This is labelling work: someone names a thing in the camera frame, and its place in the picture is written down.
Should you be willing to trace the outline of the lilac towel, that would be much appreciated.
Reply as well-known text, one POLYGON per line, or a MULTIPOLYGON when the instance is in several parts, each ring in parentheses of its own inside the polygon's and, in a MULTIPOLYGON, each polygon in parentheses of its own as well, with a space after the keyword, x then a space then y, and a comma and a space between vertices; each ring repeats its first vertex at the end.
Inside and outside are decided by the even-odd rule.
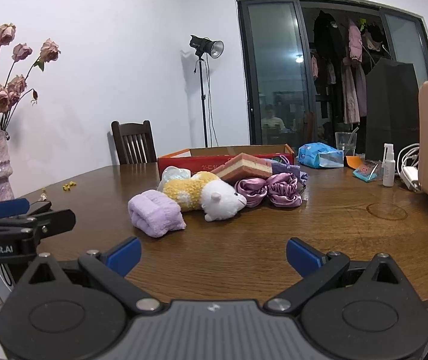
POLYGON ((153 238, 186 228, 180 206, 154 189, 132 197, 128 201, 128 215, 135 228, 153 238))

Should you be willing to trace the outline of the clear bagged white item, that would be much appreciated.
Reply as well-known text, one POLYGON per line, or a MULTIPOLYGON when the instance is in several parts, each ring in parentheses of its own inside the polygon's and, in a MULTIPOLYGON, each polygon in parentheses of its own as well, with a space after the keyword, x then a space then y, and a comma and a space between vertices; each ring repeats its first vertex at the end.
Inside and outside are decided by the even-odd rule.
POLYGON ((157 190, 163 192, 165 184, 170 180, 186 180, 190 179, 191 176, 192 173, 189 169, 167 166, 160 176, 160 182, 157 190))

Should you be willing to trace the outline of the yellow white plush toy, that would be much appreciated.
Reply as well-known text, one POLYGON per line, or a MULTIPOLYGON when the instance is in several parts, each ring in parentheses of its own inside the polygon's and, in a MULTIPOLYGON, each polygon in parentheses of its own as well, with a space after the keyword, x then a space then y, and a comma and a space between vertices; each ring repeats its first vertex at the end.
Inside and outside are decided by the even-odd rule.
POLYGON ((182 212, 203 211, 207 222, 231 219, 246 207, 246 198, 211 172, 166 180, 161 192, 177 203, 182 212))

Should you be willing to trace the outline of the fallen pink bud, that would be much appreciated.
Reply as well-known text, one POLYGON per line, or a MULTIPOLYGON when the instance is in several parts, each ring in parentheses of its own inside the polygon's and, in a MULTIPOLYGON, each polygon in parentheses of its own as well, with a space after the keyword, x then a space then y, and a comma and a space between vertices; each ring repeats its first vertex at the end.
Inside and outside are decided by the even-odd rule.
POLYGON ((42 188, 41 189, 41 194, 39 197, 39 201, 47 201, 48 197, 47 197, 47 193, 46 193, 46 188, 42 188))

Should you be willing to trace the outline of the yellow petals on table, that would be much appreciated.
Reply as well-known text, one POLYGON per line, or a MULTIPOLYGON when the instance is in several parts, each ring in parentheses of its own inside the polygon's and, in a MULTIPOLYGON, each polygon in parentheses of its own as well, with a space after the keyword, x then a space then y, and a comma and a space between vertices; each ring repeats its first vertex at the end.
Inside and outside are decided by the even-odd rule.
POLYGON ((64 185, 63 185, 63 191, 64 191, 64 192, 68 192, 68 191, 70 191, 73 187, 75 187, 76 185, 77 185, 77 183, 71 180, 71 181, 69 181, 68 183, 66 183, 66 184, 64 184, 64 185))

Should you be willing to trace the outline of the purple satin scrunchie right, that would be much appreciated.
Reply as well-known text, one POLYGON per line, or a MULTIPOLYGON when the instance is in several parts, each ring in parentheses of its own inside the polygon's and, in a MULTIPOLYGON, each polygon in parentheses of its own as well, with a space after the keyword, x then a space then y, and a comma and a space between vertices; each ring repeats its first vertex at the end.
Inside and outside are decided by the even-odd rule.
POLYGON ((290 173, 278 173, 266 180, 267 197, 279 208, 297 208, 302 204, 298 179, 290 173))

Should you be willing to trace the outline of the purple satin scrunchie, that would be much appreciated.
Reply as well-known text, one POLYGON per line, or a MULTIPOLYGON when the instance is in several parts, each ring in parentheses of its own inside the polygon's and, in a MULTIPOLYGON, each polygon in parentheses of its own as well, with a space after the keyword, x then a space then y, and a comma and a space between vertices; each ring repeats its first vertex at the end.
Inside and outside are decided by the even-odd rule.
POLYGON ((302 204, 298 179, 290 173, 278 173, 266 180, 267 197, 279 208, 297 208, 302 204))
POLYGON ((248 178, 239 180, 234 186, 236 192, 246 198, 246 206, 254 208, 260 205, 268 194, 266 180, 262 178, 248 178))

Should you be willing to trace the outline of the purple satin scrunchie left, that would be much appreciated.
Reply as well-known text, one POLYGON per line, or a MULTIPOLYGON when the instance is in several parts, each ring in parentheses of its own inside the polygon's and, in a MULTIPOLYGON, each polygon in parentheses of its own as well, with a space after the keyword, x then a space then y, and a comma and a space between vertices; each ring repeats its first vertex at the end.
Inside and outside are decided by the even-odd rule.
POLYGON ((234 186, 236 192, 246 198, 246 206, 254 208, 260 205, 268 194, 266 180, 262 178, 248 178, 239 180, 234 186))

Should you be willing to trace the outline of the dried pink roses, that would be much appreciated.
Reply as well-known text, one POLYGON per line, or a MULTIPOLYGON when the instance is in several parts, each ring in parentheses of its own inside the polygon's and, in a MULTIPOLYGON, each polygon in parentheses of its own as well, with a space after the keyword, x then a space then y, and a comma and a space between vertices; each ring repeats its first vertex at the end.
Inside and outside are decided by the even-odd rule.
POLYGON ((38 91, 29 85, 29 77, 36 69, 44 71, 48 63, 61 55, 59 44, 48 38, 38 53, 25 42, 16 41, 17 27, 0 24, 0 131, 7 131, 21 101, 38 104, 38 91))

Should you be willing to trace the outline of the lavender cloth pouch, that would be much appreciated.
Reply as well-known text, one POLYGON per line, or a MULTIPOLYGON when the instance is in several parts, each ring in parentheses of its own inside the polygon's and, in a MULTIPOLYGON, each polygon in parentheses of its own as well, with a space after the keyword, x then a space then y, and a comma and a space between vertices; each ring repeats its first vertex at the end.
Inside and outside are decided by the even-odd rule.
POLYGON ((273 174, 289 173, 294 176, 303 186, 308 180, 308 173, 301 170, 299 165, 292 164, 285 155, 270 158, 273 174))

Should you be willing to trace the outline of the small blue packet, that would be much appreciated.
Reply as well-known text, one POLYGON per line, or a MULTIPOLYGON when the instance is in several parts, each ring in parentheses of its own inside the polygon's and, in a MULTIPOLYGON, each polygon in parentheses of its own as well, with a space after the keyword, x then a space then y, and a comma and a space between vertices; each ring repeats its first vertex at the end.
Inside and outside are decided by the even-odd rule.
POLYGON ((353 175, 355 178, 366 183, 382 179, 382 163, 380 161, 365 160, 357 169, 354 170, 353 175))

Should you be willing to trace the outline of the blue tissue pack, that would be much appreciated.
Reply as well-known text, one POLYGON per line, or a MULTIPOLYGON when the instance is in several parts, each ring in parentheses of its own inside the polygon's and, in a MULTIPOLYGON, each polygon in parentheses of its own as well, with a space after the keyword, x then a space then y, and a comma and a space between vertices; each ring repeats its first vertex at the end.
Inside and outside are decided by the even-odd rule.
POLYGON ((299 147, 297 160, 300 164, 314 169, 341 168, 344 164, 343 151, 321 142, 299 147))

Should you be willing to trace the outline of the orange flat item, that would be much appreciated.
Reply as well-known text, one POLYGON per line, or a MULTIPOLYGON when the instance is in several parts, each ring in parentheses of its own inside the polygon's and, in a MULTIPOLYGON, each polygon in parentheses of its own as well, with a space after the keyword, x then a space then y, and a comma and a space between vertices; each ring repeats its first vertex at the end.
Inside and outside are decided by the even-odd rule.
POLYGON ((345 162, 348 167, 350 167, 353 170, 356 170, 358 167, 360 167, 364 163, 364 160, 357 155, 347 155, 345 157, 345 162))

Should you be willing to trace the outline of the dark wooden chair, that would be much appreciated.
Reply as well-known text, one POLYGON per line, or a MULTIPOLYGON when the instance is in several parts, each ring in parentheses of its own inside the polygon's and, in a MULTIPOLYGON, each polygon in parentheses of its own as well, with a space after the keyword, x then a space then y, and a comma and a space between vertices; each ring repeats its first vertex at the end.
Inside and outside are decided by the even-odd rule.
POLYGON ((113 121, 111 132, 120 165, 153 164, 157 161, 149 120, 141 124, 113 121))

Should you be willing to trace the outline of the white spray bottle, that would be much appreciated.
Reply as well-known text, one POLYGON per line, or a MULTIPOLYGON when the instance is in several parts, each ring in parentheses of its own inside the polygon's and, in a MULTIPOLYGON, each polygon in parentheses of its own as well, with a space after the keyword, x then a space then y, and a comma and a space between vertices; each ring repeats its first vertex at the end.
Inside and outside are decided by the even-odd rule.
POLYGON ((394 180, 396 175, 394 145, 391 143, 384 144, 382 169, 383 169, 382 185, 384 187, 390 188, 394 185, 394 180))

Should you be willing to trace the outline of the clear drinking glass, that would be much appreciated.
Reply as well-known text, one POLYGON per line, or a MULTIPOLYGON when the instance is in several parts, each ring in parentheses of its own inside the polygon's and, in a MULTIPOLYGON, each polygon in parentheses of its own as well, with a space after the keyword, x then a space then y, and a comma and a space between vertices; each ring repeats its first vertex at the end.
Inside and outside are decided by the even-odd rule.
POLYGON ((336 148, 342 150, 344 157, 356 154, 358 130, 356 127, 352 132, 335 133, 336 148))

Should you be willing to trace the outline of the red cardboard box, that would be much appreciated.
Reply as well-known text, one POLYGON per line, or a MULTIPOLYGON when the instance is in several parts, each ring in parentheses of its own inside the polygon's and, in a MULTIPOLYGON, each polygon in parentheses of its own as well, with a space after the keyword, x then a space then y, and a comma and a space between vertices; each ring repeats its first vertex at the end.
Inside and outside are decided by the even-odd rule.
POLYGON ((292 164, 295 162, 294 150, 288 144, 191 148, 159 157, 157 161, 159 174, 162 174, 163 170, 168 166, 189 169, 192 175, 198 172, 212 172, 212 170, 241 153, 268 160, 279 155, 285 155, 292 164))

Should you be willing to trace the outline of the black paper bag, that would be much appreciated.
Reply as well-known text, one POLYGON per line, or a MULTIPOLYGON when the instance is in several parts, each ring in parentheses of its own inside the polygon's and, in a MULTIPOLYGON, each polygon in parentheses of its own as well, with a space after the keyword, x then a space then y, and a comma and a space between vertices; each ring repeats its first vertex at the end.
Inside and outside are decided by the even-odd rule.
POLYGON ((365 156, 382 160, 384 145, 396 154, 419 142, 417 77, 411 63, 381 58, 366 77, 365 156))

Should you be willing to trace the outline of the dark sliding glass door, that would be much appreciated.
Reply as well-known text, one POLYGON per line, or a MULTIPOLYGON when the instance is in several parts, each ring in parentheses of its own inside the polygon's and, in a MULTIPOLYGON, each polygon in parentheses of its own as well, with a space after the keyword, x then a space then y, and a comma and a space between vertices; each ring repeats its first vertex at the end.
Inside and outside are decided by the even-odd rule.
POLYGON ((238 0, 253 144, 334 143, 356 128, 359 143, 375 107, 406 111, 428 81, 422 18, 354 0, 238 0))

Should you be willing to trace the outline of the hanging clothes on rack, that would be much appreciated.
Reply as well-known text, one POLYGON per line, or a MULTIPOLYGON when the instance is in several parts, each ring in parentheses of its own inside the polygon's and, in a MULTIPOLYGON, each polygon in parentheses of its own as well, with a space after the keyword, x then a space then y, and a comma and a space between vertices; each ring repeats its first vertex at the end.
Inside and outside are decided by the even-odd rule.
POLYGON ((321 120, 357 125, 366 120, 366 77, 390 58, 381 18, 352 10, 306 8, 309 47, 321 120))

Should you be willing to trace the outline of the studio light on stand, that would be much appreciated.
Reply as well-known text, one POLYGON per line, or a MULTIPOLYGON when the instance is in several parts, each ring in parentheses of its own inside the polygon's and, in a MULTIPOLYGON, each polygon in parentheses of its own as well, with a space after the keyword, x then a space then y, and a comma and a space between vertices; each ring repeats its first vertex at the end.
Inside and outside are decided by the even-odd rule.
POLYGON ((203 140, 206 148, 213 144, 218 145, 216 129, 212 115, 212 90, 210 59, 218 59, 224 52, 223 41, 213 41, 207 37, 190 36, 190 47, 194 50, 197 58, 194 73, 198 73, 203 116, 203 140))

